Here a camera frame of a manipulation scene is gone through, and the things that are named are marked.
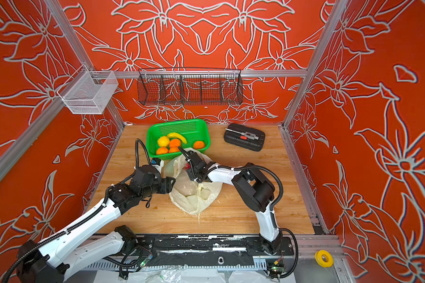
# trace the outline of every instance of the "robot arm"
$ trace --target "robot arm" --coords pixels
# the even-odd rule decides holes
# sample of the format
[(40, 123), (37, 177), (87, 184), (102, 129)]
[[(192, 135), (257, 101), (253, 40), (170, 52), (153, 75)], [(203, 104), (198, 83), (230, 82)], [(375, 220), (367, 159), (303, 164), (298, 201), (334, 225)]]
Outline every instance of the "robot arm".
[[(221, 166), (210, 162), (206, 164), (196, 152), (185, 151), (181, 147), (179, 150), (186, 157), (189, 164), (187, 174), (191, 181), (201, 182), (222, 182), (233, 185), (238, 191), (244, 203), (255, 211), (256, 218), (260, 225), (260, 237), (263, 249), (274, 254), (280, 249), (282, 232), (279, 230), (274, 214), (274, 205), (281, 199), (283, 188), (277, 176), (268, 169), (247, 163), (243, 167), (232, 168)], [(264, 170), (271, 173), (279, 184), (279, 196), (274, 200), (274, 185), (261, 172)]]
[[(152, 165), (137, 167), (135, 172), (117, 185), (106, 190), (106, 197), (81, 217), (63, 228), (56, 235), (42, 239), (39, 243), (30, 240), (18, 251), (15, 263), (17, 276), (24, 283), (57, 282), (67, 280), (71, 275), (98, 259), (118, 252), (126, 253), (137, 246), (136, 236), (121, 226), (109, 235), (88, 245), (78, 246), (98, 229), (120, 217), (140, 201), (149, 201), (155, 193), (171, 192), (174, 178), (161, 178), (160, 161), (153, 159)], [(8, 280), (11, 268), (2, 282)]]
[[(283, 188), (277, 176), (268, 169), (247, 163), (232, 168), (210, 162), (206, 164), (194, 151), (180, 148), (190, 168), (187, 174), (192, 181), (222, 182), (233, 185), (244, 203), (253, 211), (260, 225), (262, 247), (268, 254), (280, 249), (282, 232), (278, 229), (274, 205), (281, 199)], [(13, 270), (23, 283), (57, 282), (67, 280), (71, 275), (97, 260), (118, 252), (127, 253), (138, 243), (136, 235), (126, 226), (115, 229), (107, 236), (85, 246), (79, 245), (98, 229), (120, 217), (140, 201), (149, 201), (155, 193), (171, 192), (174, 178), (162, 178), (160, 169), (163, 161), (153, 159), (152, 165), (138, 166), (135, 172), (106, 191), (106, 197), (93, 208), (76, 219), (60, 232), (39, 243), (30, 240), (19, 248), (18, 260), (4, 275), (6, 283)], [(274, 185), (261, 172), (266, 171), (279, 184), (279, 195), (274, 199)]]

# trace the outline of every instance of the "orange wall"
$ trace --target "orange wall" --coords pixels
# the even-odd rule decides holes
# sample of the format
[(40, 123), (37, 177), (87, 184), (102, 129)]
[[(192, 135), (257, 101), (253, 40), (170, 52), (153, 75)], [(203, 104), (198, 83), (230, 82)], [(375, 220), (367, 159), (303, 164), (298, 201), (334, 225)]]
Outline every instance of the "orange wall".
[[(94, 1), (60, 3), (97, 70), (219, 67), (306, 68), (333, 0)], [(300, 78), (244, 80), (244, 104), (143, 106), (135, 80), (120, 80), (114, 102), (124, 121), (184, 118), (222, 123), (283, 121)]]
[[(0, 156), (80, 66), (56, 25), (43, 1), (0, 1)], [(5, 176), (0, 278), (20, 245), (82, 214), (117, 134), (108, 110), (82, 116), (63, 108)]]
[(425, 0), (351, 0), (289, 127), (358, 282), (425, 282)]
[(11, 3), (0, 1), (0, 156), (80, 66), (40, 1)]

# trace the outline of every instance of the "plastic bag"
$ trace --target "plastic bag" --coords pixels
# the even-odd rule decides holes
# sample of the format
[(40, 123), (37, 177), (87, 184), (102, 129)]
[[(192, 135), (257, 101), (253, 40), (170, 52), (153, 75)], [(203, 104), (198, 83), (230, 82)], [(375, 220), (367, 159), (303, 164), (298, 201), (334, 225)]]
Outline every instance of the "plastic bag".
[[(272, 283), (278, 282), (277, 279), (269, 279), (265, 275), (256, 271), (233, 271), (228, 278), (228, 283)], [(294, 273), (288, 277), (280, 279), (280, 283), (296, 283)]]
[[(211, 159), (203, 153), (192, 148), (193, 150), (206, 161), (211, 162)], [(176, 178), (172, 192), (169, 194), (172, 203), (179, 207), (182, 211), (189, 214), (198, 214), (205, 210), (217, 198), (222, 189), (221, 182), (203, 182), (197, 183), (191, 181), (183, 168), (186, 165), (186, 158), (180, 155), (164, 166), (164, 177)]]

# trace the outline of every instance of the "orange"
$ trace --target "orange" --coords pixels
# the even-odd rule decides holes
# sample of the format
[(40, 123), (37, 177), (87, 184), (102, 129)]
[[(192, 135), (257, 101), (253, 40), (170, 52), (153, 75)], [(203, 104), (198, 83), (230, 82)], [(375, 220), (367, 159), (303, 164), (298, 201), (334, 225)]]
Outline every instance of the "orange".
[(172, 139), (170, 141), (170, 148), (177, 148), (178, 146), (181, 146), (181, 141), (179, 139)]
[(198, 141), (196, 141), (194, 144), (193, 144), (193, 149), (194, 150), (199, 150), (199, 149), (202, 149), (202, 148), (204, 148), (205, 147), (205, 143), (203, 142), (203, 141), (201, 141), (201, 140), (198, 140)]
[(169, 149), (168, 148), (165, 148), (165, 147), (161, 147), (161, 148), (158, 148), (157, 150), (156, 150), (156, 154), (167, 154), (167, 153), (169, 153)]
[(170, 148), (169, 152), (178, 152), (179, 148)]

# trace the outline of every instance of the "screwdriver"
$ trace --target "screwdriver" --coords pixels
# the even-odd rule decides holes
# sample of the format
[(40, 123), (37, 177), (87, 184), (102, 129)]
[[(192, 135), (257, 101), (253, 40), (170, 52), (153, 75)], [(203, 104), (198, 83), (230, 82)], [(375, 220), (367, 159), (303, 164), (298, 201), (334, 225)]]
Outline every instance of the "screwdriver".
[(230, 132), (235, 132), (235, 133), (239, 133), (241, 135), (241, 139), (258, 139), (258, 137), (254, 134), (254, 133), (249, 133), (249, 132), (245, 132), (245, 133), (241, 133), (232, 129), (226, 129), (227, 131)]

